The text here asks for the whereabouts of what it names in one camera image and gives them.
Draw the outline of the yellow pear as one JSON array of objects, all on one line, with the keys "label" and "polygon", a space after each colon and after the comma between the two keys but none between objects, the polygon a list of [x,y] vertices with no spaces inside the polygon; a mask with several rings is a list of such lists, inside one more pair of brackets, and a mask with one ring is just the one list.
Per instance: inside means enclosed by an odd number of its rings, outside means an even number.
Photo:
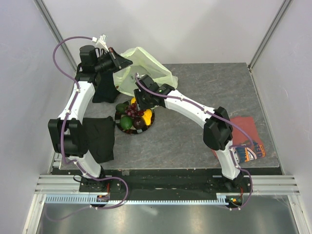
[{"label": "yellow pear", "polygon": [[147,109],[146,111],[144,111],[142,118],[147,126],[151,125],[152,116],[153,116],[153,112],[151,109]]}]

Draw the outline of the purple grape bunch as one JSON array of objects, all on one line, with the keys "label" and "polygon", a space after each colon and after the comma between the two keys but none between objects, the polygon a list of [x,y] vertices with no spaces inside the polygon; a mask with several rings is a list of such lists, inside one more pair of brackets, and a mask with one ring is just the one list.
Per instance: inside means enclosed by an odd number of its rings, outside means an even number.
[{"label": "purple grape bunch", "polygon": [[142,117],[144,115],[143,110],[139,110],[137,103],[134,102],[128,106],[125,107],[125,114],[130,116],[130,117]]}]

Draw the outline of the light green plastic bag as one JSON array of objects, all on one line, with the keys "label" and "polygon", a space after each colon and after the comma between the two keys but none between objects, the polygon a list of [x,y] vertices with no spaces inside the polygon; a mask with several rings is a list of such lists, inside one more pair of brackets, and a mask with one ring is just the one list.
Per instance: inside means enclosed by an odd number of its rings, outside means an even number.
[{"label": "light green plastic bag", "polygon": [[174,88],[178,86],[178,77],[162,65],[156,58],[142,47],[135,47],[120,54],[125,59],[133,62],[129,67],[113,74],[116,89],[128,96],[134,96],[135,74],[148,75],[158,85],[168,84]]}]

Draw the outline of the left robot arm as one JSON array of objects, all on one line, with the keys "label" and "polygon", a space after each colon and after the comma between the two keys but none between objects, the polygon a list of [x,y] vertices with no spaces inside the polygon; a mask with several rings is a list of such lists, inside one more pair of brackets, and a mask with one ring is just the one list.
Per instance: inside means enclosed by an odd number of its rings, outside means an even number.
[{"label": "left robot arm", "polygon": [[53,148],[65,165],[75,164],[90,186],[97,192],[105,190],[107,180],[102,167],[89,150],[89,139],[82,122],[89,101],[101,83],[102,73],[115,73],[132,65],[114,48],[107,50],[85,45],[80,48],[80,64],[74,77],[74,88],[66,107],[56,119],[48,122]]}]

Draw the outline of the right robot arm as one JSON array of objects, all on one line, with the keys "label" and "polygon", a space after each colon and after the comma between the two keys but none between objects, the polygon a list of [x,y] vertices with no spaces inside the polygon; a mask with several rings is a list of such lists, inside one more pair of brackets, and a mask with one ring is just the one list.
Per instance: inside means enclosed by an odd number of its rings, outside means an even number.
[{"label": "right robot arm", "polygon": [[184,115],[203,129],[203,141],[215,152],[221,165],[224,188],[229,192],[236,191],[241,186],[240,167],[234,158],[233,127],[227,111],[195,102],[168,84],[159,86],[148,75],[136,73],[135,80],[138,88],[134,94],[139,109],[167,108]]}]

